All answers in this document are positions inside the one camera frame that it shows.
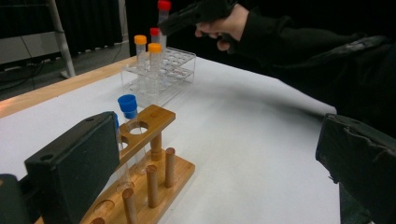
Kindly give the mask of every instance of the glass tube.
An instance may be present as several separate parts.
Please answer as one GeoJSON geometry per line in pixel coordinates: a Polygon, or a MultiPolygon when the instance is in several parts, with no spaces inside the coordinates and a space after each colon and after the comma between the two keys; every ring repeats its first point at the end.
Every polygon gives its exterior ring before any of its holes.
{"type": "MultiPolygon", "coordinates": [[[[123,146],[120,135],[120,124],[117,114],[115,119],[116,119],[116,128],[117,128],[117,144],[119,146],[119,152],[121,152],[123,150],[123,146]]],[[[117,170],[117,177],[118,177],[117,192],[123,192],[125,189],[134,187],[134,183],[131,181],[131,177],[129,175],[129,166],[127,162],[125,162],[117,170]]]]}
{"type": "Polygon", "coordinates": [[[161,67],[161,44],[149,43],[148,53],[149,53],[149,70],[148,70],[148,95],[150,103],[157,105],[159,102],[160,94],[160,67],[161,67]]]}
{"type": "Polygon", "coordinates": [[[137,90],[141,93],[144,93],[147,89],[146,83],[146,60],[147,60],[147,53],[146,53],[146,44],[147,38],[145,35],[136,35],[134,37],[134,43],[136,45],[136,60],[137,65],[136,68],[139,71],[138,80],[137,80],[137,90]]]}
{"type": "MultiPolygon", "coordinates": [[[[141,134],[142,130],[139,120],[137,119],[136,97],[132,94],[125,94],[119,98],[118,102],[120,105],[120,109],[123,112],[125,122],[130,124],[130,133],[141,134]]],[[[137,162],[135,165],[134,173],[137,175],[142,175],[146,173],[146,153],[146,147],[143,147],[135,154],[135,159],[137,160],[137,162]]]]}
{"type": "MultiPolygon", "coordinates": [[[[171,10],[171,2],[167,0],[159,0],[158,4],[158,22],[167,20],[169,17],[169,11],[171,10]]],[[[163,53],[166,50],[166,35],[163,35],[160,31],[160,44],[163,47],[163,53]]]]}

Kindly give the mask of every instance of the orange cap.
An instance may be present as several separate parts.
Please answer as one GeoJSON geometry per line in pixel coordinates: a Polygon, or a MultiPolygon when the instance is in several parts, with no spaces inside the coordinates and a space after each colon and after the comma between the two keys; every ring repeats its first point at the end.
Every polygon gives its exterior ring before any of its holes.
{"type": "Polygon", "coordinates": [[[150,53],[161,53],[161,44],[159,43],[149,43],[148,52],[150,53]]]}
{"type": "Polygon", "coordinates": [[[148,40],[146,39],[146,36],[145,36],[145,35],[136,35],[136,36],[134,37],[134,43],[135,43],[135,44],[139,44],[139,45],[147,44],[147,43],[148,43],[148,40]]]}

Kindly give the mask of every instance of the hole in rack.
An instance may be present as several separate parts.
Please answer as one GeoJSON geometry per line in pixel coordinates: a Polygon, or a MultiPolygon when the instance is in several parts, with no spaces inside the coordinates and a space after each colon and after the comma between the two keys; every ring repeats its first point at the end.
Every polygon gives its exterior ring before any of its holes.
{"type": "Polygon", "coordinates": [[[149,125],[143,121],[133,122],[128,125],[128,131],[131,134],[145,133],[148,130],[148,128],[149,125]]]}

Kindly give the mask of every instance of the sleeve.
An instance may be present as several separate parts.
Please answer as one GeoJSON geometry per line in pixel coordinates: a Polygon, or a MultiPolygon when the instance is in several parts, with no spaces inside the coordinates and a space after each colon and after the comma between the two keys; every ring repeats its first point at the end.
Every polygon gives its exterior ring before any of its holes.
{"type": "Polygon", "coordinates": [[[262,73],[396,136],[396,44],[385,36],[338,35],[295,28],[288,17],[249,13],[237,53],[255,59],[262,73]]]}
{"type": "Polygon", "coordinates": [[[273,19],[250,11],[236,53],[258,60],[262,66],[297,63],[362,37],[364,34],[337,35],[327,30],[296,28],[287,16],[273,19]]]}

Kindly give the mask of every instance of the person's arm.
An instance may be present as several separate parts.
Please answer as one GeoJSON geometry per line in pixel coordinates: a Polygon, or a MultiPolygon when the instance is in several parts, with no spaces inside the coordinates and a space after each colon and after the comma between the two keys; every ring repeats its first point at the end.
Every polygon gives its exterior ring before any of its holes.
{"type": "MultiPolygon", "coordinates": [[[[297,63],[321,52],[351,43],[364,34],[338,35],[314,28],[297,28],[291,18],[264,17],[258,10],[248,11],[235,5],[228,18],[197,24],[195,35],[207,33],[212,38],[229,34],[235,39],[238,54],[258,60],[263,66],[297,63]]],[[[218,41],[219,50],[229,43],[218,41]]]]}
{"type": "Polygon", "coordinates": [[[263,66],[299,63],[314,55],[361,39],[364,34],[338,35],[314,28],[296,28],[291,18],[263,17],[249,12],[237,53],[263,66]]]}

